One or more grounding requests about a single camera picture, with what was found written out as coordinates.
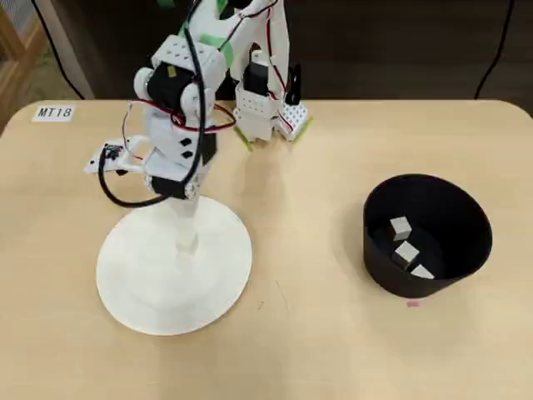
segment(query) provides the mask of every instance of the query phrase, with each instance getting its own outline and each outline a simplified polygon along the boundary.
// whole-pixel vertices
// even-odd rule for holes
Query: dark background
[[[139,67],[189,2],[51,0],[97,98],[133,98]],[[473,98],[509,0],[286,0],[291,60],[305,98]],[[502,59],[482,98],[533,113],[533,1],[516,0]]]

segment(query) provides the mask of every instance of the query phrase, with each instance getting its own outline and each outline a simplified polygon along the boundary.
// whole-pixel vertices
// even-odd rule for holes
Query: black cylindrical container
[[[435,279],[411,275],[392,261],[390,220],[407,217],[409,243]],[[489,220],[456,185],[428,175],[401,175],[380,184],[364,208],[366,269],[388,292],[423,298],[480,269],[492,248]]]

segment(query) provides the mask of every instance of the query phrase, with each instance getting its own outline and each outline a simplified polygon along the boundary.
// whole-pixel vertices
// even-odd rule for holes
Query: circular base
[[[135,210],[111,230],[98,256],[100,298],[116,320],[151,335],[203,328],[241,296],[252,269],[252,242],[228,207],[200,197],[196,250],[177,246],[168,202]]]

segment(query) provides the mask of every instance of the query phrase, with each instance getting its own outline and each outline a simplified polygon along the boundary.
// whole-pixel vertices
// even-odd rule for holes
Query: wooden table
[[[127,213],[82,173],[120,136],[125,102],[71,123],[19,112],[0,139],[2,399],[531,399],[533,122],[503,102],[309,102],[296,145],[231,130],[203,192],[242,217],[252,277],[237,305],[181,337],[148,337],[100,303],[95,265]],[[138,133],[137,112],[128,129]],[[474,276],[407,307],[361,262],[367,194],[400,173],[467,190],[494,230]],[[140,177],[112,177],[122,198]]]

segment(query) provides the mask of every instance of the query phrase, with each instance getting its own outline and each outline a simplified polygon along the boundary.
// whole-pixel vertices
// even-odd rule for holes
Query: black cable
[[[201,2],[202,2],[202,0],[196,0],[196,1],[192,4],[192,7],[191,7],[191,9],[189,10],[189,13],[187,14],[187,18],[185,19],[185,24],[186,24],[186,25],[188,25],[188,23],[191,21],[192,16],[193,16],[194,13],[197,11],[198,6],[200,5]]]
[[[201,0],[197,0],[193,6],[191,11],[189,12],[189,16],[187,17],[187,20],[185,22],[185,27],[183,29],[183,32],[185,33],[185,39],[187,40],[187,46],[189,47],[189,52],[191,53],[192,57],[192,63],[194,64],[195,74],[196,74],[196,80],[198,84],[198,95],[200,98],[200,127],[198,128],[198,142],[197,142],[197,150],[196,154],[194,155],[194,160],[192,160],[191,169],[187,173],[187,175],[183,178],[181,183],[186,186],[196,175],[198,166],[200,165],[200,162],[202,160],[202,144],[203,144],[203,138],[206,134],[206,114],[207,114],[207,107],[206,107],[206,85],[203,80],[202,76],[202,65],[200,64],[200,60],[198,59],[197,50],[194,46],[194,41],[192,40],[191,32],[189,31],[189,18],[192,17],[194,12],[196,11],[198,4]],[[100,154],[100,160],[98,161],[98,180],[100,181],[100,186],[102,187],[103,192],[106,194],[107,198],[111,200],[113,203],[120,207],[124,208],[144,208],[148,206],[153,206],[155,204],[158,204],[164,200],[168,199],[168,196],[159,196],[155,197],[151,200],[147,200],[145,202],[124,202],[123,200],[117,198],[113,193],[111,193],[111,190],[109,190],[109,187],[107,186],[106,179],[105,179],[105,165],[106,165],[106,151],[107,147],[104,147],[102,150],[102,153]]]
[[[263,7],[261,10],[259,10],[258,12],[255,12],[253,14],[249,14],[249,15],[245,15],[245,18],[255,18],[255,17],[259,17],[261,14],[263,14],[266,10],[270,9],[270,8],[273,8],[280,0],[275,0],[274,2],[272,2],[271,4],[269,4],[268,6],[265,6]]]
[[[489,69],[487,69],[487,71],[485,72],[485,75],[483,76],[480,84],[477,87],[476,95],[474,96],[475,100],[479,98],[481,94],[481,90],[483,90],[483,87],[485,86],[486,80],[491,75],[492,70],[496,67],[497,63],[500,61],[501,54],[503,53],[503,47],[506,44],[507,33],[509,32],[509,24],[511,22],[511,15],[513,13],[514,8],[515,8],[515,0],[509,0],[509,7],[507,9],[506,21],[503,24],[503,30],[501,32],[500,45],[498,46],[498,50],[496,51],[496,56],[494,57],[494,60],[492,61],[491,66],[489,67]]]
[[[235,27],[233,27],[232,31],[230,32],[229,35],[227,35],[226,37],[226,40],[224,42],[222,42],[222,44],[218,47],[218,51],[221,52],[222,49],[224,48],[224,46],[226,46],[230,40],[232,40],[233,36],[235,35],[235,33],[237,32],[237,29],[241,26],[241,24],[244,22],[244,19],[245,18],[241,18],[239,20],[239,22],[237,22],[237,24],[235,25]]]
[[[197,50],[194,47],[194,41],[192,40],[191,32],[189,32],[189,26],[188,22],[186,22],[186,26],[183,29],[183,32],[185,33],[185,39],[187,40],[187,46],[189,47],[189,51],[191,52],[192,57],[192,63],[194,64],[194,69],[196,73],[196,80],[198,83],[198,95],[200,97],[200,127],[198,129],[198,142],[197,142],[197,151],[194,155],[194,160],[192,160],[191,169],[189,170],[189,173],[185,176],[183,179],[183,184],[187,185],[191,179],[194,177],[194,175],[197,172],[198,165],[200,164],[200,161],[202,160],[202,144],[203,144],[203,138],[206,135],[206,85],[203,82],[203,76],[202,76],[202,66],[200,64],[200,60],[198,59]]]
[[[103,192],[106,194],[107,198],[111,200],[113,203],[120,207],[124,208],[144,208],[153,206],[155,204],[158,204],[164,200],[167,200],[167,196],[158,196],[151,200],[146,200],[145,202],[125,202],[121,200],[120,198],[116,197],[113,193],[111,193],[111,190],[109,190],[109,186],[106,183],[106,177],[105,177],[105,171],[104,168],[106,166],[106,151],[107,146],[104,146],[104,149],[100,153],[100,160],[98,161],[98,180],[100,181],[100,186],[102,187]]]
[[[61,71],[61,74],[63,75],[63,79],[65,79],[65,81],[68,83],[68,86],[70,86],[70,88],[80,97],[80,99],[85,100],[85,97],[82,95],[82,93],[79,90],[77,90],[74,84],[70,81],[70,79],[68,79],[67,73],[65,72],[65,70],[63,69],[63,65],[61,64],[61,59],[59,58],[59,53],[57,52],[56,45],[53,43],[52,34],[50,34],[50,31],[48,30],[47,23],[45,22],[44,17],[42,16],[41,10],[37,6],[37,3],[35,2],[35,0],[32,0],[32,4],[33,4],[33,7],[35,8],[35,12],[37,13],[37,16],[41,20],[41,24],[42,24],[42,27],[44,28],[44,32],[48,36],[50,47],[52,48],[53,55],[56,58],[57,65],[59,66],[59,71]]]

